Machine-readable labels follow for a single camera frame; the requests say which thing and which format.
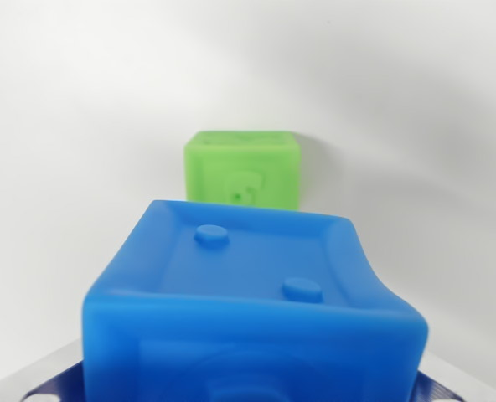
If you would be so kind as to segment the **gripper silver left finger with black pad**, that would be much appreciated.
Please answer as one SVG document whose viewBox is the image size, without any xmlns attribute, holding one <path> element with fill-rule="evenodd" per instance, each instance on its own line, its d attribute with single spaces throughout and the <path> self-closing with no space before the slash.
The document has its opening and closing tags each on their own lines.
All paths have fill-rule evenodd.
<svg viewBox="0 0 496 402">
<path fill-rule="evenodd" d="M 52 401 L 85 401 L 82 345 L 77 339 L 0 380 L 0 401 L 33 395 Z"/>
</svg>

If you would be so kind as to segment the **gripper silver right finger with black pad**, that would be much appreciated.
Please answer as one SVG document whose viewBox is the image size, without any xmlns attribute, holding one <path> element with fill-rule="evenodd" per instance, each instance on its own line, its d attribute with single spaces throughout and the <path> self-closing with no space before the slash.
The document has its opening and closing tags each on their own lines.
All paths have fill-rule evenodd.
<svg viewBox="0 0 496 402">
<path fill-rule="evenodd" d="M 410 401 L 496 402 L 496 389 L 431 352 L 424 352 Z"/>
</svg>

